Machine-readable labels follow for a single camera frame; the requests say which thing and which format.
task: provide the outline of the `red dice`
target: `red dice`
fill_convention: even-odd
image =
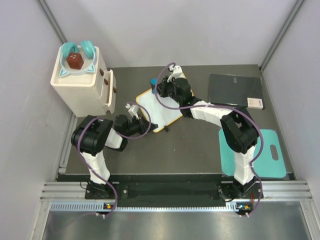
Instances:
[[[80,53],[70,52],[66,58],[66,62],[69,64],[71,69],[80,70],[84,64],[84,60]]]

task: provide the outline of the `blue tape roll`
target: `blue tape roll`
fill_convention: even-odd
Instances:
[[[79,53],[79,48],[73,41],[68,41],[62,45],[62,56],[66,59],[69,53]]]
[[[94,44],[89,40],[84,40],[80,43],[80,45],[88,59],[92,59],[94,57],[94,53],[96,52]]]

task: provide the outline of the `white wall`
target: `white wall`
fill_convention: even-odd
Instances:
[[[308,0],[264,75],[296,174],[320,211],[320,1]]]
[[[70,111],[50,86],[60,43],[36,1],[3,1],[0,22],[0,239],[23,240]]]
[[[296,0],[47,0],[107,67],[261,64]]]

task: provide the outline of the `ear cushion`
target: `ear cushion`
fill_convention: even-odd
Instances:
[[[69,53],[79,53],[77,44],[73,41],[68,41],[62,45],[62,55],[66,59]]]
[[[94,57],[94,53],[96,52],[94,44],[89,40],[84,40],[80,43],[80,45],[88,59],[92,59]]]

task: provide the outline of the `teal cutting board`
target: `teal cutting board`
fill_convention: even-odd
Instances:
[[[278,135],[274,130],[261,129],[264,139],[264,147],[259,158],[254,161],[253,168],[255,172],[262,178],[283,178],[287,174],[284,157],[281,152]],[[221,167],[225,175],[233,176],[236,170],[235,153],[228,146],[224,131],[219,131]],[[278,159],[273,158],[271,145],[274,145],[277,151]],[[254,156],[259,152],[261,146],[260,138],[258,138],[255,146]]]

